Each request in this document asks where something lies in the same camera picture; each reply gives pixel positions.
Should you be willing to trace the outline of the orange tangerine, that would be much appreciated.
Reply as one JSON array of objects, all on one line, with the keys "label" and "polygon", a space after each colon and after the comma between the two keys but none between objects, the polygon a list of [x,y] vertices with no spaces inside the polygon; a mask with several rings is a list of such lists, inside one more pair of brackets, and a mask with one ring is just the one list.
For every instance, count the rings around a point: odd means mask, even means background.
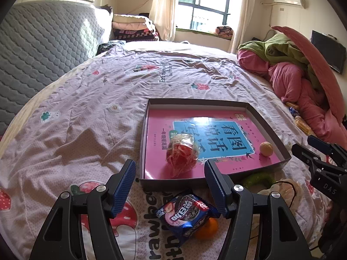
[{"label": "orange tangerine", "polygon": [[218,229],[218,220],[216,218],[209,218],[209,220],[201,226],[193,236],[201,241],[210,240],[217,234]]}]

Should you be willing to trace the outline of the clear plastic bag with toy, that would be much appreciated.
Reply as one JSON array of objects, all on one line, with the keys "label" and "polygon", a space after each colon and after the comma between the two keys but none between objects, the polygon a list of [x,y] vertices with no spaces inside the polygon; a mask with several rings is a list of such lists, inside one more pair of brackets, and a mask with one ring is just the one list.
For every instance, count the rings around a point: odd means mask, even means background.
[{"label": "clear plastic bag with toy", "polygon": [[293,215],[295,215],[303,197],[303,189],[296,181],[292,179],[275,181],[271,176],[248,186],[248,190],[262,195],[269,195],[273,191],[280,193]]}]

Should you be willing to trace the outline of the blue Oreo cookie packet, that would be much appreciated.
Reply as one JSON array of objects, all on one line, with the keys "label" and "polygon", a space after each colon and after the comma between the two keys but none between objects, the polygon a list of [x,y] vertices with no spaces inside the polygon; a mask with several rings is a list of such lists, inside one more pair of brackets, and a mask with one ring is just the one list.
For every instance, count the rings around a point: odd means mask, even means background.
[{"label": "blue Oreo cookie packet", "polygon": [[155,211],[156,217],[183,245],[210,218],[221,214],[210,203],[194,193],[181,192]]}]

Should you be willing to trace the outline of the beige walnut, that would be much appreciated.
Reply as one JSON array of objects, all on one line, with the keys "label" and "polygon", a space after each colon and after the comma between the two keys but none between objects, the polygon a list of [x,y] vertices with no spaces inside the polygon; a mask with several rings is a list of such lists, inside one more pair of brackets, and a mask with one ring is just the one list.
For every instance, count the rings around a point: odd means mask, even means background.
[{"label": "beige walnut", "polygon": [[259,145],[259,151],[264,157],[270,157],[273,154],[273,146],[270,142],[264,141]]}]

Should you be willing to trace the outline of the plastic-wrapped red ball snack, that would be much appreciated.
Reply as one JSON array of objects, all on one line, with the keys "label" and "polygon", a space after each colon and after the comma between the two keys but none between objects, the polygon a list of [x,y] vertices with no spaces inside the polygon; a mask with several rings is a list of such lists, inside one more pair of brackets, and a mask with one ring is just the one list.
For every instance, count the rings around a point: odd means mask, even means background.
[{"label": "plastic-wrapped red ball snack", "polygon": [[198,158],[199,147],[193,135],[182,133],[171,138],[166,151],[166,161],[172,178],[191,171]]}]

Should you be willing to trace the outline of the pink Chinese children's book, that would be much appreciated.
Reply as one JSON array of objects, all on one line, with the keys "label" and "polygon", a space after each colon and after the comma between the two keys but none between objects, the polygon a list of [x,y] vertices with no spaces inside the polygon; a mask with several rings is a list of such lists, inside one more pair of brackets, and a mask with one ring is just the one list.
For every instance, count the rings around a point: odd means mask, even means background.
[{"label": "pink Chinese children's book", "polygon": [[215,160],[223,174],[257,170],[281,162],[279,154],[260,154],[259,145],[270,141],[258,122],[243,110],[150,109],[146,130],[144,177],[171,179],[166,161],[169,141],[176,134],[194,136],[199,147],[195,167],[180,178],[201,178],[204,162]]}]

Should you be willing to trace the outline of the pink crumpled duvet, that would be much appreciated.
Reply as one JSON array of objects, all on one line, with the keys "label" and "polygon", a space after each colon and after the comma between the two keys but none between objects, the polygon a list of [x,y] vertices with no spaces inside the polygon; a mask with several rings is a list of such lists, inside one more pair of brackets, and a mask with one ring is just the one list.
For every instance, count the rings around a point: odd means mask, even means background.
[{"label": "pink crumpled duvet", "polygon": [[290,62],[272,66],[250,50],[239,50],[237,57],[242,68],[270,82],[274,94],[283,103],[297,104],[301,118],[317,137],[346,147],[346,128],[330,109],[323,108],[325,95],[314,90],[304,78],[302,68]]}]

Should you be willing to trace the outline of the black flat television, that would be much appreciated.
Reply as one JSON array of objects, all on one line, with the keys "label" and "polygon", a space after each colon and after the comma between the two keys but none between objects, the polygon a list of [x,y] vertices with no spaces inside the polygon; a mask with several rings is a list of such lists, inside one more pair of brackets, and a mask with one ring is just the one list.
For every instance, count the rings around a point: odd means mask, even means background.
[{"label": "black flat television", "polygon": [[333,36],[312,31],[311,42],[322,54],[329,66],[337,73],[342,74],[346,61],[346,48]]}]

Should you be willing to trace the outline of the pink strawberry print bedsheet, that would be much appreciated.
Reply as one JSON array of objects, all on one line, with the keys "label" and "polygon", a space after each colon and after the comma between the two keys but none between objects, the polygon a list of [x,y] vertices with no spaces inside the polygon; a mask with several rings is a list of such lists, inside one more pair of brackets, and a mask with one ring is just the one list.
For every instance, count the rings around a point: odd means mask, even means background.
[{"label": "pink strawberry print bedsheet", "polygon": [[[243,70],[232,56],[193,45],[140,43],[117,46],[62,76],[37,94],[10,127],[24,123],[2,146],[1,236],[17,259],[29,259],[35,239],[58,195],[88,192],[118,172],[130,158],[139,161],[142,123],[148,99],[189,98],[247,102],[273,128],[290,151],[306,136],[270,83]],[[309,171],[293,157],[275,174],[300,185],[295,212],[309,247],[320,237],[329,203],[309,185]],[[210,241],[190,239],[178,247],[154,211],[175,193],[144,191],[133,183],[116,240],[125,259],[216,259],[229,220],[219,219]]]}]

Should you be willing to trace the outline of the green blanket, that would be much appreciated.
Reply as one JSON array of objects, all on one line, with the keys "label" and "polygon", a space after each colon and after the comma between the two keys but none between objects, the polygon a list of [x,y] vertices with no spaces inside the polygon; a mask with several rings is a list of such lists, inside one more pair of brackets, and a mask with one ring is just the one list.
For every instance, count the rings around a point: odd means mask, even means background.
[{"label": "green blanket", "polygon": [[293,63],[304,70],[314,89],[323,91],[313,67],[301,50],[286,35],[277,33],[267,41],[248,41],[238,47],[238,53],[252,52],[270,65]]}]

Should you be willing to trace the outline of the cream right curtain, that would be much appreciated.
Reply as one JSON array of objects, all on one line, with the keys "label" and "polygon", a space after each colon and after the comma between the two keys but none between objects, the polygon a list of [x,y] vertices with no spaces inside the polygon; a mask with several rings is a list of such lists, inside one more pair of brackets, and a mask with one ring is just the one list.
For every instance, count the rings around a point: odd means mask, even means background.
[{"label": "cream right curtain", "polygon": [[244,41],[245,33],[250,23],[255,6],[255,0],[230,0],[227,25],[233,31],[228,51],[235,54],[238,46]]}]

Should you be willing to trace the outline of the cream curtain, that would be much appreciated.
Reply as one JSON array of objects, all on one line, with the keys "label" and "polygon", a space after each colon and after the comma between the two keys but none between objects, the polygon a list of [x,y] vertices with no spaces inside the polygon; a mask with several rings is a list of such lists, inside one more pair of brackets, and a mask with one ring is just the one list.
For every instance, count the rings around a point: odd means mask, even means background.
[{"label": "cream curtain", "polygon": [[227,25],[233,31],[228,51],[235,54],[238,46],[244,41],[245,33],[250,23],[255,6],[255,0],[230,0]]},{"label": "cream curtain", "polygon": [[175,10],[178,0],[153,0],[149,18],[154,22],[158,34],[163,41],[175,38]]}]

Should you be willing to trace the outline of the grey quilted headboard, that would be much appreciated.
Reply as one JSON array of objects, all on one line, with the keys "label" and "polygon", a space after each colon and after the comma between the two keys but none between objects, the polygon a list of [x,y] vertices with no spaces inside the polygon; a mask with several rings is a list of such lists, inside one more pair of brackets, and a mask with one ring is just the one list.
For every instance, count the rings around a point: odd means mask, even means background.
[{"label": "grey quilted headboard", "polygon": [[94,57],[109,40],[113,10],[71,1],[12,6],[1,22],[1,134],[42,89]]}]

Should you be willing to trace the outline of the cream left curtain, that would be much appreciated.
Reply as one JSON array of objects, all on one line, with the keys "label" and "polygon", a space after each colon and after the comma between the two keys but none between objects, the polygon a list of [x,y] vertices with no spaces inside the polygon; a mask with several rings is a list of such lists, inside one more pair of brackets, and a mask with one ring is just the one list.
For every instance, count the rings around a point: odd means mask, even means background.
[{"label": "cream left curtain", "polygon": [[163,41],[175,38],[175,10],[178,0],[153,0],[149,18],[154,22],[158,34]]}]

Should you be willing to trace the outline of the folded blanket stack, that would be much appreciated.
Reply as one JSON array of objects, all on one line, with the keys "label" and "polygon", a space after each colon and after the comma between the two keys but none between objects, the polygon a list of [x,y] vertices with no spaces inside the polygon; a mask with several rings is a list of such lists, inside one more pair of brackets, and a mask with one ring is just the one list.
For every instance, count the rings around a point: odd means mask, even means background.
[{"label": "folded blanket stack", "polygon": [[153,22],[146,16],[114,14],[112,20],[112,34],[114,40],[160,41]]}]

